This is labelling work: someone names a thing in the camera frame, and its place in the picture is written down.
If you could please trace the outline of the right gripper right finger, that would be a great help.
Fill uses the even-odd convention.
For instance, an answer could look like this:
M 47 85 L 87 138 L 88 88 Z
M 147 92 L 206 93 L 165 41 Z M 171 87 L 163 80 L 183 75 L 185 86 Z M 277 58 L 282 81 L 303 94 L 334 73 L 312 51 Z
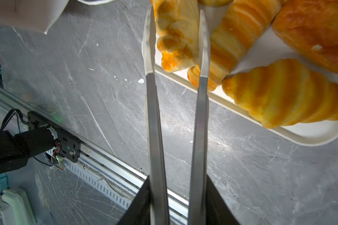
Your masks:
M 239 225 L 224 202 L 213 181 L 207 175 L 206 225 Z

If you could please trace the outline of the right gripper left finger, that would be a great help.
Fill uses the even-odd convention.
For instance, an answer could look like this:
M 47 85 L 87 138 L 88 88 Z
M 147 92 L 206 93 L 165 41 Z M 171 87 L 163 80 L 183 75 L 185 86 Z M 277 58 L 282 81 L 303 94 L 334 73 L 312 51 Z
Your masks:
M 150 176 L 147 177 L 118 225 L 150 225 Z

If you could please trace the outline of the metal tongs white tips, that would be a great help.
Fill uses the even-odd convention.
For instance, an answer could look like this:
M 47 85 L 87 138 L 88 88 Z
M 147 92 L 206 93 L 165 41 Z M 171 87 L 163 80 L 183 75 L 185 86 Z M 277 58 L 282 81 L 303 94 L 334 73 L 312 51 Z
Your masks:
M 146 114 L 148 148 L 150 158 L 151 224 L 168 225 L 169 203 L 161 135 L 160 110 L 155 83 L 155 16 L 153 6 L 147 9 L 142 40 L 142 56 L 146 75 Z M 207 84 L 210 64 L 210 38 L 205 13 L 200 11 L 199 22 L 200 83 L 194 125 L 192 168 L 188 207 L 188 224 L 206 224 L 207 189 L 207 133 L 208 108 Z

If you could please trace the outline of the yellow striped croissant fake bread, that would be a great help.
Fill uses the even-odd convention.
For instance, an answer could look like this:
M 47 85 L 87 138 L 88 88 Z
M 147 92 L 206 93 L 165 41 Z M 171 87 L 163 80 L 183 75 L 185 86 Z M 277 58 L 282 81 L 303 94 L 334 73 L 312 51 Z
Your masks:
M 338 121 L 338 83 L 297 59 L 224 79 L 224 93 L 265 128 Z

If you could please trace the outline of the long twisted fake bread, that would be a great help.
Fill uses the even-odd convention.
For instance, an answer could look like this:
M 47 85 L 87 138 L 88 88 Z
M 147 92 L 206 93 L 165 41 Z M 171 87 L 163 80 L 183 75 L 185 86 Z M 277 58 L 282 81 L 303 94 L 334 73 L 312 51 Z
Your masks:
M 222 84 L 284 4 L 283 0 L 236 0 L 228 5 L 221 24 L 210 36 L 209 91 Z

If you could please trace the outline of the yellow fake bread piece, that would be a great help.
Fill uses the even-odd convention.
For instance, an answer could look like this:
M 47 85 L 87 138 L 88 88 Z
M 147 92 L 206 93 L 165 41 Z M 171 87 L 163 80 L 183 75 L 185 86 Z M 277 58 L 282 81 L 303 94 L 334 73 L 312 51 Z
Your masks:
M 151 1 L 154 8 L 157 48 L 161 66 L 176 72 L 199 63 L 199 22 L 197 1 Z

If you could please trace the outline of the brown croissant fake bread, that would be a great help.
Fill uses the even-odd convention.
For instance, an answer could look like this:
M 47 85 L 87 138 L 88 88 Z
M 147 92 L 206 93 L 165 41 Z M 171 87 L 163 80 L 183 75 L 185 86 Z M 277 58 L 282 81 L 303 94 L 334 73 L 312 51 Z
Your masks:
M 338 74 L 338 1 L 288 1 L 272 29 L 302 56 Z

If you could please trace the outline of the round orange bun fake bread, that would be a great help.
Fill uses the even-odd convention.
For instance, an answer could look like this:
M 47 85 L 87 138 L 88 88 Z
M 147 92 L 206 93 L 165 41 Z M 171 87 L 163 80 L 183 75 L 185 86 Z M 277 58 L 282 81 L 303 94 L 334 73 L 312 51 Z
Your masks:
M 198 3 L 208 7 L 223 7 L 232 3 L 233 0 L 198 0 Z

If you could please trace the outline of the white red paper bag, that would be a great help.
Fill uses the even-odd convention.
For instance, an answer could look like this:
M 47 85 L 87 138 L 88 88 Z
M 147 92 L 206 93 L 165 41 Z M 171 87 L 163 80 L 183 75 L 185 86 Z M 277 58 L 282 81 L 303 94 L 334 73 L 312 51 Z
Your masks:
M 0 25 L 47 34 L 69 0 L 0 1 Z

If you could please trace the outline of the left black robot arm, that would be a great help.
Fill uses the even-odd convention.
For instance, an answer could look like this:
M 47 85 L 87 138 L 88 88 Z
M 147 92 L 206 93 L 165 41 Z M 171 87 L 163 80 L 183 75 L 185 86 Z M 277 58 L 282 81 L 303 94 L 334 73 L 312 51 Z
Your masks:
M 55 147 L 53 128 L 41 127 L 12 136 L 0 129 L 0 174 L 25 167 L 29 158 Z

